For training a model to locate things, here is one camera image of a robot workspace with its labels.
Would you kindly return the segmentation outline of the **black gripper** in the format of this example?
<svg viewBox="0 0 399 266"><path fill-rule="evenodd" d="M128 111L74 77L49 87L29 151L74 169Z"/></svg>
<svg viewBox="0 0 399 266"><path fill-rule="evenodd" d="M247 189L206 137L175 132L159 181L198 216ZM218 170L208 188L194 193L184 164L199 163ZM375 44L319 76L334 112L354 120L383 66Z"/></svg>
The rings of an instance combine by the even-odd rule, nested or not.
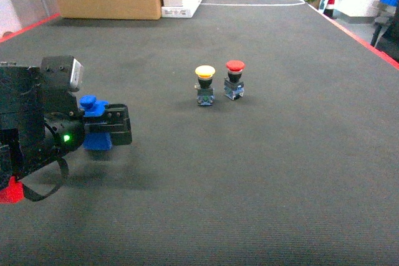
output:
<svg viewBox="0 0 399 266"><path fill-rule="evenodd" d="M1 62L1 184L22 179L78 149L89 133L110 133L112 146L130 145L128 107L108 104L104 125L87 123L69 90L71 55L40 66Z"/></svg>

